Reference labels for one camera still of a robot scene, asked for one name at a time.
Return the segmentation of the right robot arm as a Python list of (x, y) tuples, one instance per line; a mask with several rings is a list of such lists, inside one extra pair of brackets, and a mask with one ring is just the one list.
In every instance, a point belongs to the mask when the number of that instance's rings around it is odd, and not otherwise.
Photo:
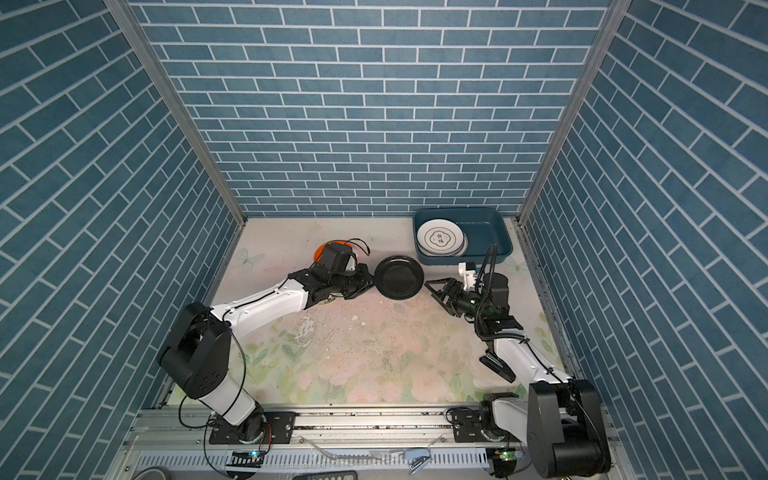
[(503, 380), (527, 387), (527, 401), (514, 394), (488, 394), (480, 403), (482, 431), (518, 440), (544, 479), (591, 477), (612, 461), (600, 397), (587, 380), (575, 379), (534, 346), (509, 304), (509, 280), (497, 272), (497, 247), (480, 266), (459, 265), (456, 278), (424, 286), (450, 315), (467, 320), (487, 349), (479, 361)]

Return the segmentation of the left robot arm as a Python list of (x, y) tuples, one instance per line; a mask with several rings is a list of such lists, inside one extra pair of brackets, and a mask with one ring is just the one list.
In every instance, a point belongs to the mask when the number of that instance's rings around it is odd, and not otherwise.
[(229, 303), (184, 306), (159, 348), (159, 366), (188, 398), (233, 427), (238, 442), (263, 440), (263, 408), (247, 392), (246, 375), (239, 381), (231, 377), (231, 347), (241, 349), (242, 340), (287, 315), (370, 290), (373, 276), (358, 261), (355, 246), (354, 240), (327, 242), (309, 267), (272, 287)]

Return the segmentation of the aluminium mounting rail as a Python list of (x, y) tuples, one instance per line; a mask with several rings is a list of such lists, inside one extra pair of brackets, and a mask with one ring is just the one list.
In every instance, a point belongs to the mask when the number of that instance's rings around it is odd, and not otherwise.
[(536, 479), (522, 441), (482, 429), (476, 407), (270, 406), (263, 439), (206, 426), (201, 408), (139, 413), (109, 479)]

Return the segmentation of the white plate clover emblem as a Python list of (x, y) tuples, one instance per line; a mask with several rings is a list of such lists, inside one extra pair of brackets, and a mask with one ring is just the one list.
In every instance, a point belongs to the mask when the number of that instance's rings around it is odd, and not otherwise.
[(456, 223), (446, 219), (432, 219), (417, 229), (416, 243), (424, 255), (455, 257), (466, 252), (468, 237)]

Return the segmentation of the orange plastic plate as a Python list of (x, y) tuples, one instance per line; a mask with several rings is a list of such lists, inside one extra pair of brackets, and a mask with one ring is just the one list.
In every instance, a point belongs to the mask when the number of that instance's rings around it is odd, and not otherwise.
[(324, 243), (315, 251), (314, 262), (325, 265), (327, 268), (332, 265), (346, 267), (354, 256), (353, 247), (348, 241), (332, 240)]

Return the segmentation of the black round plate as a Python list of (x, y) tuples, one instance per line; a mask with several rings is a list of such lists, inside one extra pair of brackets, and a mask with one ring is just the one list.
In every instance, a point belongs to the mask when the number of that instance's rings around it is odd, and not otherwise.
[(384, 297), (392, 300), (400, 301), (414, 297), (423, 284), (423, 268), (409, 256), (389, 256), (375, 269), (374, 286)]

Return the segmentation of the teal plastic bin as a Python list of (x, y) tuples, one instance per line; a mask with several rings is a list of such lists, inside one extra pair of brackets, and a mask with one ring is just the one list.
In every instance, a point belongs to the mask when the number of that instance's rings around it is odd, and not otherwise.
[[(417, 229), (426, 221), (446, 219), (456, 223), (468, 237), (468, 248), (461, 256), (432, 257), (417, 246)], [(456, 265), (461, 262), (480, 264), (491, 245), (496, 246), (496, 263), (502, 263), (513, 251), (512, 241), (502, 216), (485, 207), (433, 208), (417, 211), (413, 217), (414, 243), (419, 261), (424, 265)]]

